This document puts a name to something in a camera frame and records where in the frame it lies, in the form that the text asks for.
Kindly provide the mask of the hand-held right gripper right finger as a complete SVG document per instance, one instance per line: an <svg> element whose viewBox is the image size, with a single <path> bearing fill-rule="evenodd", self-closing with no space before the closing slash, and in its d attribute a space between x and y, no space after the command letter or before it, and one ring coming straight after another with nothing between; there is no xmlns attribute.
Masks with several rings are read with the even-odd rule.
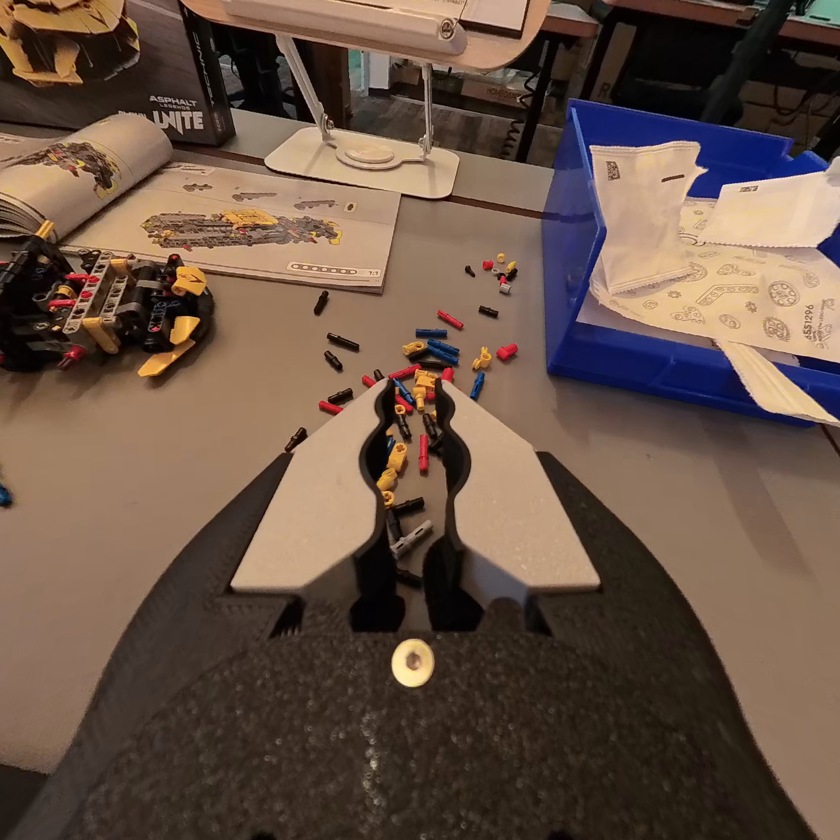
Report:
<svg viewBox="0 0 840 840"><path fill-rule="evenodd" d="M498 599L596 592L601 578L554 488L553 460L448 381L435 386L447 496L423 561L433 628L476 628Z"/></svg>

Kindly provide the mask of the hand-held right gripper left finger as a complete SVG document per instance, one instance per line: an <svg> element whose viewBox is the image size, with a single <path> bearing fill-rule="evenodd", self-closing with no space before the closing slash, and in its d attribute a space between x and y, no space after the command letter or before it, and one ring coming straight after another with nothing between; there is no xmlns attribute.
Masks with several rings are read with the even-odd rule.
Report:
<svg viewBox="0 0 840 840"><path fill-rule="evenodd" d="M353 628L399 627L403 599L377 484L395 420L395 387L378 381L293 450L233 592L330 602Z"/></svg>

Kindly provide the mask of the grey connector pin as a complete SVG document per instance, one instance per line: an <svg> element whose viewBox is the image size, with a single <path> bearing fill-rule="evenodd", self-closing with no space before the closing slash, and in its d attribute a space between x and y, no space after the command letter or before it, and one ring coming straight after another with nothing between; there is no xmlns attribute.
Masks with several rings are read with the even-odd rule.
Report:
<svg viewBox="0 0 840 840"><path fill-rule="evenodd" d="M414 530L408 532L391 544L391 553L394 560L399 561L406 557L422 541L425 540L434 530L431 519L426 519Z"/></svg>

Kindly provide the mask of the pile of small coloured pins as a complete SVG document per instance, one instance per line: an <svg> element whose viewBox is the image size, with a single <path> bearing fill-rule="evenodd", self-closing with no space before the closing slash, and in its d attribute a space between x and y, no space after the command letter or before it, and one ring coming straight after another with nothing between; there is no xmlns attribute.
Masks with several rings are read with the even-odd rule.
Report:
<svg viewBox="0 0 840 840"><path fill-rule="evenodd" d="M311 437L352 401L394 371L410 367L441 375L455 370L466 389L474 378L473 357L513 340L507 316L501 322L484 313L499 309L484 297L468 302L444 299L441 292L394 291L381 297L334 291L323 313L306 294L285 310L288 319L278 345L274 379L277 427L286 433L305 427Z"/></svg>

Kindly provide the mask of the yellow black brick car model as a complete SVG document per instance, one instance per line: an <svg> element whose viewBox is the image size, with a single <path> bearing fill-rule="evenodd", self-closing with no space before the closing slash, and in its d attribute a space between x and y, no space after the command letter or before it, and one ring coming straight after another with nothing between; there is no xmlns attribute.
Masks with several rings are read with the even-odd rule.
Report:
<svg viewBox="0 0 840 840"><path fill-rule="evenodd" d="M202 344L215 322L204 273L163 261L82 250L74 265L44 223L1 267L1 367L10 373L65 371L80 362L145 355L138 375L167 375Z"/></svg>

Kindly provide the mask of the blue plastic bin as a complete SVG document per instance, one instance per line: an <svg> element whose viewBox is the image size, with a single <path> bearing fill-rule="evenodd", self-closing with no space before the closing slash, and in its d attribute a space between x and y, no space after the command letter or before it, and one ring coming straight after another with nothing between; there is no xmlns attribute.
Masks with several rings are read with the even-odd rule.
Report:
<svg viewBox="0 0 840 840"><path fill-rule="evenodd" d="M713 339L625 318L591 293L606 225L595 192L590 146L643 147L677 140L700 143L697 162L706 170L686 200L717 202L726 184L822 172L830 164L812 152L791 156L792 142L774 135L572 100L542 212L547 370L751 417L812 425L759 408ZM838 266L838 226L830 238L809 249L818 249ZM755 349L838 418L838 363Z"/></svg>

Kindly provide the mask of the small cluster of mixed pins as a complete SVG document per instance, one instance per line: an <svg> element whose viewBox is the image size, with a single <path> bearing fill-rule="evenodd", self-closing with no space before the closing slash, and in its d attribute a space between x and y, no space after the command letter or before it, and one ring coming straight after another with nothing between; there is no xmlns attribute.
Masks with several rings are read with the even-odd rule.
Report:
<svg viewBox="0 0 840 840"><path fill-rule="evenodd" d="M464 272L468 277L476 278L479 275L486 275L497 283L499 293L509 295L512 282L518 277L519 265L515 259L510 259L509 254L504 251L498 252L490 259L483 259L474 266L467 264Z"/></svg>

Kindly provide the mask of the printed white paper bag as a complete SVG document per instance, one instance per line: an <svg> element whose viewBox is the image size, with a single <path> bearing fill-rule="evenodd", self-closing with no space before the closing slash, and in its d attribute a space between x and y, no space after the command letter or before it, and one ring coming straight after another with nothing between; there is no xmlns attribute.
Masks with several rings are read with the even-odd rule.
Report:
<svg viewBox="0 0 840 840"><path fill-rule="evenodd" d="M716 202L689 198L679 220L689 274L613 295L602 261L590 290L649 327L839 362L839 268L815 248L750 248L703 238Z"/></svg>

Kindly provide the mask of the open instruction booklet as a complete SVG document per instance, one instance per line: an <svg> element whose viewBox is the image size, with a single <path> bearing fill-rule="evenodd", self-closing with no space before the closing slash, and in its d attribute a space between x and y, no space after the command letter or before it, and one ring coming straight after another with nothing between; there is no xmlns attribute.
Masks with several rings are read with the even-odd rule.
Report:
<svg viewBox="0 0 840 840"><path fill-rule="evenodd" d="M2 238L51 222L67 256L177 255L215 274L382 293L398 193L176 161L139 121L3 133Z"/></svg>

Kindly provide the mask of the black toy car box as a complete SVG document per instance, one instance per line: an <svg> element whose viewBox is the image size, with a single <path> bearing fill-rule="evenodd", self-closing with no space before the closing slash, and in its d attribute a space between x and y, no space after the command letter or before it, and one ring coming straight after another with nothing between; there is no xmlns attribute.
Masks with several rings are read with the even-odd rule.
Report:
<svg viewBox="0 0 840 840"><path fill-rule="evenodd" d="M235 135L213 31L176 1L2 1L1 119L76 130L117 113L173 141Z"/></svg>

